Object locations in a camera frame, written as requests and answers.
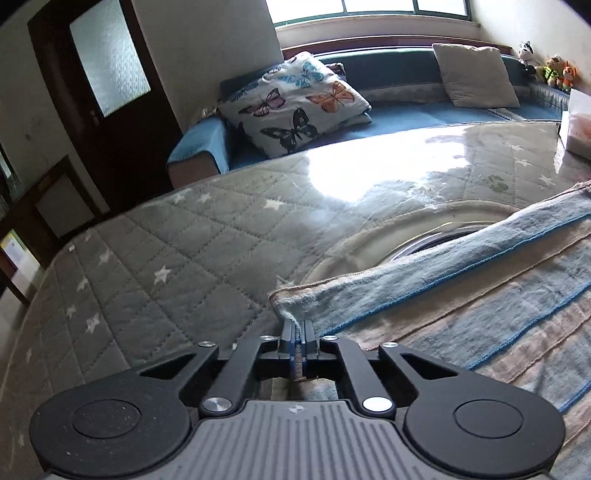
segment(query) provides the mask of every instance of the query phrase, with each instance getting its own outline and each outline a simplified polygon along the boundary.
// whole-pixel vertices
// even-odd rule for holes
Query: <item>striped cloth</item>
[[[367,350],[395,340],[541,395],[567,427],[553,475],[591,477],[591,182],[473,235],[270,299],[280,319],[310,319],[321,335]]]

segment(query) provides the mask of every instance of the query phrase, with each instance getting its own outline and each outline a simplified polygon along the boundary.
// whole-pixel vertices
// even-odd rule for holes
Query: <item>dark wooden door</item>
[[[169,192],[181,138],[131,0],[51,0],[29,32],[57,112],[113,214]]]

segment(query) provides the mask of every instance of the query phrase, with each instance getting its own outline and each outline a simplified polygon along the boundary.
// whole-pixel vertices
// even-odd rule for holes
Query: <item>white wall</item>
[[[472,12],[484,39],[514,50],[530,40],[539,61],[560,55],[591,93],[591,27],[562,0],[472,0]]]
[[[35,58],[27,22],[45,3],[30,0],[0,27],[0,142],[25,185],[69,155],[95,202],[107,211],[61,123]],[[82,200],[74,197],[72,202]],[[67,221],[74,227],[83,223],[71,216]]]
[[[265,0],[134,0],[183,131],[223,80],[283,61]]]
[[[368,35],[435,35],[480,40],[480,28],[477,23],[464,20],[414,15],[324,18],[277,28],[281,48]]]

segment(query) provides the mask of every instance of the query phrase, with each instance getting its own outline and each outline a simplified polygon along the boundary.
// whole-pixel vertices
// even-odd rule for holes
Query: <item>white pillow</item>
[[[371,107],[310,53],[273,68],[218,106],[271,158],[295,152]]]
[[[515,89],[497,48],[434,43],[433,50],[443,86],[454,106],[519,107]]]

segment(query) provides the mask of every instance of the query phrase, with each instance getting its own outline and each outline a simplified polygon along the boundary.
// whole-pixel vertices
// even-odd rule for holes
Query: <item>black circular pad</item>
[[[562,416],[537,395],[463,372],[424,381],[404,432],[427,459],[470,478],[522,478],[548,467]]]
[[[454,413],[456,423],[465,432],[485,439],[501,439],[517,433],[523,425],[519,410],[496,400],[464,403]]]
[[[72,425],[85,437],[112,439],[131,432],[141,417],[142,414],[131,403],[99,400],[76,410]]]
[[[39,460],[76,478],[133,476],[158,465],[191,428],[186,407],[169,385],[126,372],[49,399],[31,419]]]

